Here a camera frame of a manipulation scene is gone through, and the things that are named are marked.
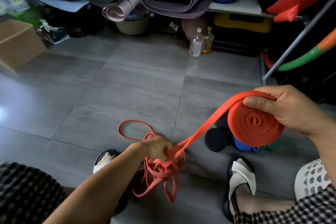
plastic bottle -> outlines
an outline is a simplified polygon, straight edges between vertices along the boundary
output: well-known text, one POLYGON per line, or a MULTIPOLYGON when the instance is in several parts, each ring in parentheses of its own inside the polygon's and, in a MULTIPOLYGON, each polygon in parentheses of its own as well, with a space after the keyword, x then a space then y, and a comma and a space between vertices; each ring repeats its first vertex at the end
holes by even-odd
POLYGON ((215 36, 211 33, 212 27, 208 27, 208 35, 204 38, 202 54, 207 55, 211 52, 213 40, 215 36))
POLYGON ((192 42, 190 43, 189 53, 192 57, 199 57, 203 50, 204 35, 202 34, 202 29, 197 28, 192 42))

forearm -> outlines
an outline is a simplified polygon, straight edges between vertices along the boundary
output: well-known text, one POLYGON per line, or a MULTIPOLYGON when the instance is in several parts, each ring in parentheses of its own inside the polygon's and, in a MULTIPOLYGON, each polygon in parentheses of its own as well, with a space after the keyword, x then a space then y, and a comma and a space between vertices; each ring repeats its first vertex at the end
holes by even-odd
POLYGON ((320 134, 311 136, 322 159, 325 170, 336 187, 336 121, 330 121, 320 134))
POLYGON ((44 223, 107 223, 145 156, 142 143, 132 144, 84 181, 44 223))

fingernail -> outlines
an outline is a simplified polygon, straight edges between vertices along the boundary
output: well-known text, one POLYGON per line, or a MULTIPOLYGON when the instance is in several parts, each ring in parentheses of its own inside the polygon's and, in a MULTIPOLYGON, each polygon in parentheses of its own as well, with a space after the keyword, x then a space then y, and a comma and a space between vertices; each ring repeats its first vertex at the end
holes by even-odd
POLYGON ((256 102, 253 98, 247 98, 245 100, 245 105, 248 105, 248 106, 255 106, 256 102))

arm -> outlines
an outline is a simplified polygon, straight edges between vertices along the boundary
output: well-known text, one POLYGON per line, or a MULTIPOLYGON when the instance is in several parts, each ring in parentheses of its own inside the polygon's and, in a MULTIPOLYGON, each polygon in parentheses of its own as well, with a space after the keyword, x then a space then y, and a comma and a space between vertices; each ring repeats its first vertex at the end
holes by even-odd
POLYGON ((107 223, 144 158, 166 161, 163 150, 171 146, 162 137, 133 143, 75 189, 44 224, 107 223))
POLYGON ((275 97, 244 99, 244 105, 270 113, 284 126, 307 136, 315 144, 328 176, 336 187, 336 121, 292 86, 265 86, 255 90, 275 97))

shelf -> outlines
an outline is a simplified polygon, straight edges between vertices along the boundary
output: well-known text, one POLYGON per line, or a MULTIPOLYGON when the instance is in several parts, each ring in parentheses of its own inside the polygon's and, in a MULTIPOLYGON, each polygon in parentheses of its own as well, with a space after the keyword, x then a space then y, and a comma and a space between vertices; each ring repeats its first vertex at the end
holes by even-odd
POLYGON ((270 16, 262 12, 257 0, 235 0, 234 2, 227 4, 212 2, 208 11, 270 16))

